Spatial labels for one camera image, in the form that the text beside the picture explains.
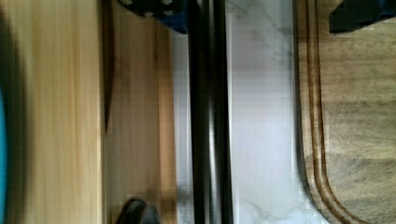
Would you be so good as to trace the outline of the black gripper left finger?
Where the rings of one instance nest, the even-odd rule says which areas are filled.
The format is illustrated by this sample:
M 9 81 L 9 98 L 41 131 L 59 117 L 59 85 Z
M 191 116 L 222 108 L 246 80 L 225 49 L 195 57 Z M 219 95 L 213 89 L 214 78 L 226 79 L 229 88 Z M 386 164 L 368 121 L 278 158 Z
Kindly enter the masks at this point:
M 180 34 L 188 32 L 187 0 L 117 0 L 140 17 L 152 17 Z

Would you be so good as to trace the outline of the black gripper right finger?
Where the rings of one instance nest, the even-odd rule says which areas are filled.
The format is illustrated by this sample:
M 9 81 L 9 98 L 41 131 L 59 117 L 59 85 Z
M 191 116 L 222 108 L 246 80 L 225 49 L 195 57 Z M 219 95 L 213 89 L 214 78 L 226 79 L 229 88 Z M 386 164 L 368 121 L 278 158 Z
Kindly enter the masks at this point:
M 343 0 L 329 16 L 329 29 L 350 33 L 395 16 L 396 0 Z

